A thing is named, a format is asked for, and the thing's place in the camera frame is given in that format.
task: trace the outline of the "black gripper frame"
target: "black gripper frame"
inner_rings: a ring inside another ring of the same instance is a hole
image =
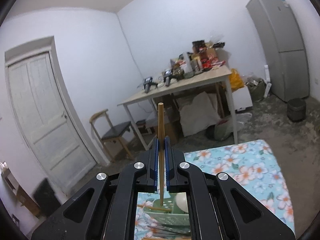
[[[192,240],[295,240],[281,220],[230,176],[219,179],[197,166],[165,138],[166,184],[186,192]],[[31,240],[133,240],[138,192],[157,189],[158,145],[121,173],[91,179],[32,234]]]

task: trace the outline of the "chair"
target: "chair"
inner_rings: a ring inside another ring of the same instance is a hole
[[[91,116],[89,122],[95,132],[95,134],[97,135],[97,137],[99,138],[100,143],[102,144],[104,150],[107,152],[107,154],[110,156],[110,159],[112,162],[114,162],[114,158],[113,156],[110,154],[110,151],[107,149],[105,143],[109,142],[109,141],[114,141],[114,140],[118,140],[122,147],[126,150],[128,156],[130,159],[133,159],[131,152],[129,151],[129,149],[127,148],[122,135],[126,132],[126,131],[130,131],[130,127],[133,130],[133,127],[131,126],[131,122],[123,122],[120,124],[117,124],[116,126],[113,126],[113,124],[111,123],[109,116],[107,114],[108,109],[104,109],[100,112],[95,113],[93,116]],[[107,119],[109,125],[110,125],[110,130],[107,131],[102,137],[100,137],[99,133],[97,132],[96,128],[94,127],[94,123],[95,121],[100,118],[101,116],[105,116],[105,118]]]

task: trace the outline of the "metal screw cap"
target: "metal screw cap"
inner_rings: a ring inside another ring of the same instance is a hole
[[[228,174],[222,172],[222,173],[219,173],[218,178],[221,180],[227,180],[229,178],[229,176],[228,176]]]
[[[135,167],[136,169],[142,169],[142,168],[144,167],[144,164],[141,163],[141,162],[137,162],[137,163],[134,164],[134,167]]]
[[[186,163],[186,162],[183,162],[183,163],[180,163],[179,164],[180,168],[182,169],[187,169],[190,167],[190,164],[189,163]]]
[[[97,174],[97,179],[98,180],[104,180],[104,179],[106,179],[106,177],[107,177],[107,175],[105,174],[105,173],[103,173],[103,172],[100,172],[100,173],[98,173]]]

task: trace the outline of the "refrigerator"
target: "refrigerator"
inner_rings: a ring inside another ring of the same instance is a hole
[[[309,96],[305,46],[296,18],[285,0],[250,0],[271,79],[271,91],[283,101]]]

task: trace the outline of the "floral mattress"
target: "floral mattress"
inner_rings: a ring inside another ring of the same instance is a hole
[[[226,172],[294,232],[293,209],[280,167],[263,140],[185,153],[186,162],[203,172]],[[164,198],[170,195],[165,191]],[[159,194],[139,193],[138,204],[152,205]],[[135,240],[154,237],[158,221],[137,208]]]

